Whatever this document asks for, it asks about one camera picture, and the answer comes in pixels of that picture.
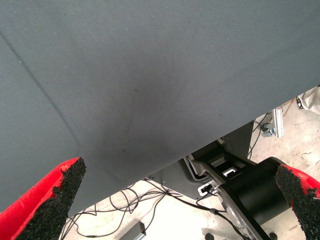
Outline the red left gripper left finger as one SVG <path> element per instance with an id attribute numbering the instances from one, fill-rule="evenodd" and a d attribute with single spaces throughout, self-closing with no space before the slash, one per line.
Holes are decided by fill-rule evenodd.
<path id="1" fill-rule="evenodd" d="M 86 165 L 66 160 L 0 214 L 2 240 L 57 240 L 68 218 Z"/>

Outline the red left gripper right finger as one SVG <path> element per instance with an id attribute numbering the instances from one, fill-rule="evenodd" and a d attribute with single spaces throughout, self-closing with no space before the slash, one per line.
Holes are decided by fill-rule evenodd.
<path id="1" fill-rule="evenodd" d="M 293 210 L 307 240 L 320 238 L 320 182 L 305 172 L 280 164 L 275 181 Z"/>

